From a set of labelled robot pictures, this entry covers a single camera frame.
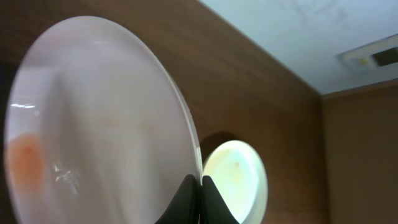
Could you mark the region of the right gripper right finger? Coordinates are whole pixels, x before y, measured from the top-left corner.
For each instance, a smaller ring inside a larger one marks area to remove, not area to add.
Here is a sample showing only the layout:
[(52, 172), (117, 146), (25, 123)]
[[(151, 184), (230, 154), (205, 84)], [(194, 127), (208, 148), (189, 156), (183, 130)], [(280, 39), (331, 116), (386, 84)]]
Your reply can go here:
[(204, 175), (202, 178), (200, 223), (239, 224), (224, 202), (215, 183), (208, 175)]

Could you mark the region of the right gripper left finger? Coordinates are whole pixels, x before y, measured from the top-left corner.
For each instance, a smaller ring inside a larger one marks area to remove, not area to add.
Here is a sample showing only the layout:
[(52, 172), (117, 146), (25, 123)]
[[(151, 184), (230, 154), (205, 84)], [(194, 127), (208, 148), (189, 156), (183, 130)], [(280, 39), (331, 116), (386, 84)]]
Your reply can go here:
[(188, 174), (180, 184), (169, 206), (155, 224), (198, 224), (199, 184)]

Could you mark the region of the white plate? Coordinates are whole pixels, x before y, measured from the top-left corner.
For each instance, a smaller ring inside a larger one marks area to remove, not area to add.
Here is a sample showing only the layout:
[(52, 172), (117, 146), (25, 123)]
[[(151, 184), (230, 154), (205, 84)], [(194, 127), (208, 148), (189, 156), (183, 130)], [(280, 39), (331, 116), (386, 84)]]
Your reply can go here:
[(238, 223), (262, 222), (268, 199), (267, 175), (252, 146), (239, 140), (220, 144), (207, 157), (203, 174), (211, 177)]

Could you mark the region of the pink plate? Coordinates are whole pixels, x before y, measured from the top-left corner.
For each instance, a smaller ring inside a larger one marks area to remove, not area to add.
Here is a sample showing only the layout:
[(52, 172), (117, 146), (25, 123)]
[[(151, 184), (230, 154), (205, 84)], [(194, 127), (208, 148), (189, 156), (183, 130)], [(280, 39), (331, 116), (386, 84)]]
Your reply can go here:
[(195, 125), (177, 84), (123, 26), (78, 16), (25, 54), (6, 106), (19, 223), (154, 223), (187, 175)]

